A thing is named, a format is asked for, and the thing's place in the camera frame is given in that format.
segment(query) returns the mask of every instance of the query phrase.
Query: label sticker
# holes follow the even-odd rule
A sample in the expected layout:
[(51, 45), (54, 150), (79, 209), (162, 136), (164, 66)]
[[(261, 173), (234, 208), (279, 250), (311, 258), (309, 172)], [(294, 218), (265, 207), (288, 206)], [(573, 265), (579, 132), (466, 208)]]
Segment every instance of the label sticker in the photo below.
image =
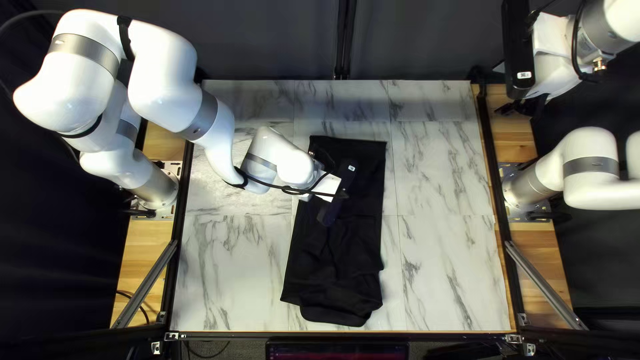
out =
[(531, 71), (523, 71), (518, 73), (518, 79), (529, 79), (531, 77)]

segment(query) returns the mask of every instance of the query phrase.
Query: white marble tile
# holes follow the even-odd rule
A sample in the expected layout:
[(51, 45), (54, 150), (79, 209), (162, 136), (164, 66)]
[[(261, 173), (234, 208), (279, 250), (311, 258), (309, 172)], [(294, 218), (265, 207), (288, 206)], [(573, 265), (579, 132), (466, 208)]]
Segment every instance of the white marble tile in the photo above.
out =
[(227, 104), (236, 121), (293, 120), (292, 80), (204, 80), (202, 88)]
[(289, 215), (187, 214), (172, 329), (286, 331)]
[(392, 121), (477, 121), (468, 81), (387, 81)]
[(391, 146), (389, 121), (328, 121), (300, 120), (293, 123), (293, 143), (300, 149), (309, 148), (310, 135), (326, 135), (334, 138), (377, 140), (387, 142), (385, 153), (385, 190), (382, 212), (384, 215), (396, 215), (396, 180), (394, 177), (394, 157)]
[[(236, 122), (234, 164), (239, 167), (260, 126), (271, 126), (287, 138), (293, 138), (292, 122), (248, 120)], [(276, 184), (282, 184), (276, 178)], [(211, 168), (204, 150), (196, 145), (191, 163), (191, 179), (187, 213), (210, 215), (277, 215), (291, 213), (291, 196), (277, 189), (263, 195), (246, 192), (227, 185)]]
[(392, 122), (398, 215), (492, 215), (477, 122)]
[(406, 329), (404, 320), (404, 297), (401, 268), (398, 217), (382, 217), (380, 256), (385, 265), (380, 272), (382, 307), (375, 310), (362, 327), (347, 327), (331, 323), (306, 321), (296, 305), (289, 304), (290, 331), (402, 331)]
[(295, 117), (302, 120), (386, 121), (386, 81), (296, 81)]
[(508, 330), (493, 218), (399, 218), (408, 330)]

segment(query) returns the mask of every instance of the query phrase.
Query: wooden table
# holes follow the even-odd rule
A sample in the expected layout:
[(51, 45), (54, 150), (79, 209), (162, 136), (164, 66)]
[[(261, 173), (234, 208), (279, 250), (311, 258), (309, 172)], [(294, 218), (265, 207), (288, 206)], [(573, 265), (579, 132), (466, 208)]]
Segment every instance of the wooden table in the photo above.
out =
[[(478, 86), (472, 85), (474, 95)], [(504, 85), (489, 85), (487, 103), (490, 111), (509, 102), (505, 95)], [(493, 137), (498, 162), (525, 162), (537, 156), (536, 148), (529, 125), (529, 118), (523, 116), (500, 117), (491, 115)], [(149, 123), (143, 152), (152, 160), (181, 160), (184, 152), (184, 140), (173, 133)], [(173, 222), (132, 220), (125, 245), (118, 289), (133, 294), (147, 272), (151, 269), (162, 250), (171, 238)], [(571, 304), (569, 291), (564, 277), (564, 270), (557, 246), (556, 234), (552, 223), (511, 224), (513, 241), (524, 256), (533, 263), (550, 285)], [(500, 236), (496, 227), (496, 239), (500, 247)], [(504, 259), (499, 251), (504, 277)], [(160, 309), (164, 273), (147, 295), (143, 308), (153, 322)], [(529, 321), (541, 327), (567, 327), (562, 319), (545, 300), (542, 293), (525, 274), (520, 274), (520, 287)], [(112, 322), (115, 321), (128, 299), (115, 295)], [(515, 329), (511, 304), (509, 304), (511, 327)], [(145, 319), (140, 311), (130, 326), (144, 325)]]

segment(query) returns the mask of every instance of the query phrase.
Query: black pants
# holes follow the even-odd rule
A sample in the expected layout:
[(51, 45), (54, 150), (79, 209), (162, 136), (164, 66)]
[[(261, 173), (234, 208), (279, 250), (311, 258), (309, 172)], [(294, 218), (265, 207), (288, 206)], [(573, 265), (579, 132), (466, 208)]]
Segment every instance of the black pants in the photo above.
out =
[(327, 202), (300, 201), (293, 227), (281, 301), (300, 306), (313, 322), (363, 326), (382, 306), (378, 272), (385, 142), (311, 136), (309, 150), (324, 164), (358, 163), (333, 225), (316, 219)]

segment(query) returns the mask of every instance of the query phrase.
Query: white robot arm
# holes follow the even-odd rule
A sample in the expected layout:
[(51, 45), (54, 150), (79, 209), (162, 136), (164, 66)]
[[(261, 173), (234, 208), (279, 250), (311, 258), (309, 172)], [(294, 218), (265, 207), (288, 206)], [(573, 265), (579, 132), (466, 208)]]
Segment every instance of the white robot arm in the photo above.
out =
[[(587, 0), (581, 8), (575, 39), (575, 59), (581, 72), (605, 70), (608, 61), (640, 42), (640, 1)], [(536, 81), (522, 99), (548, 94), (547, 100), (551, 100), (582, 82), (572, 63), (576, 18), (542, 12), (535, 20), (532, 50)], [(501, 64), (495, 70), (503, 71), (504, 67)]]
[(564, 191), (567, 205), (578, 209), (640, 209), (640, 131), (627, 140), (628, 181), (620, 180), (613, 134), (600, 127), (568, 133), (535, 164), (503, 181), (504, 198), (522, 211)]
[[(128, 102), (127, 97), (121, 96), (123, 86), (115, 80), (120, 60), (126, 53), (135, 56)], [(305, 189), (315, 185), (318, 191), (323, 189), (325, 194), (335, 194), (339, 179), (326, 176), (322, 184), (315, 184), (322, 174), (322, 166), (268, 128), (259, 131), (243, 161), (243, 170), (238, 172), (231, 157), (234, 116), (226, 104), (193, 82), (195, 68), (196, 51), (178, 34), (116, 15), (72, 10), (60, 19), (40, 72), (16, 89), (13, 100), (36, 124), (63, 136), (76, 137), (67, 139), (76, 149), (115, 151), (109, 144), (132, 156), (133, 160), (126, 166), (123, 164), (123, 168), (94, 163), (113, 160), (105, 155), (85, 154), (81, 163), (85, 170), (121, 184), (148, 202), (167, 204), (175, 194), (166, 194), (166, 174), (149, 172), (144, 165), (148, 160), (134, 152), (129, 144), (109, 143), (102, 138), (112, 135), (99, 131), (106, 128), (105, 124), (99, 124), (109, 113), (110, 102), (127, 109), (130, 104), (131, 114), (137, 113), (202, 146), (211, 167), (228, 184), (264, 193), (268, 187), (247, 175), (271, 184), (278, 174), (291, 187)], [(115, 130), (114, 124), (108, 124), (109, 131)], [(139, 181), (126, 183), (123, 181), (126, 177)], [(323, 199), (331, 201), (331, 196)]]

